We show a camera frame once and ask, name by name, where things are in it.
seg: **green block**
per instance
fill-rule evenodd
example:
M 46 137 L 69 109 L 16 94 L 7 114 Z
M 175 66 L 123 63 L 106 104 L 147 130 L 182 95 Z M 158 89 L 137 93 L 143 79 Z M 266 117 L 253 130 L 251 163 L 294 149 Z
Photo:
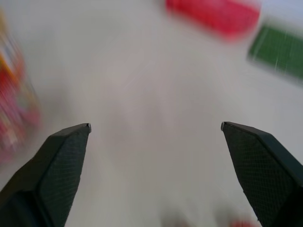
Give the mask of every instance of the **green block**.
M 270 65 L 275 71 L 294 75 L 303 81 L 303 39 L 298 36 L 264 25 L 249 56 L 254 61 Z

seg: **red toy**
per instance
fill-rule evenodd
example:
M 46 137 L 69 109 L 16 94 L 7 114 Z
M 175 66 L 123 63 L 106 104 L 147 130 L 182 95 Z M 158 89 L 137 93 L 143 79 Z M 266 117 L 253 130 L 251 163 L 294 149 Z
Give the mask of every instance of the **red toy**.
M 166 6 L 228 39 L 252 30 L 260 15 L 259 7 L 232 0 L 166 0 Z

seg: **white surface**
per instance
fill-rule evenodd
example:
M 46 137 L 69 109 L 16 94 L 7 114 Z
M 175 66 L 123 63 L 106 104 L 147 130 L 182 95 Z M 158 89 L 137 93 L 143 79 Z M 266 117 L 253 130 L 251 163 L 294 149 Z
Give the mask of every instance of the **white surface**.
M 157 227 L 167 206 L 206 227 L 220 207 L 251 213 L 222 121 L 273 133 L 303 161 L 303 88 L 246 60 L 254 34 L 224 43 L 156 0 L 3 5 L 45 124 L 1 185 L 49 134 L 92 124 L 67 227 Z

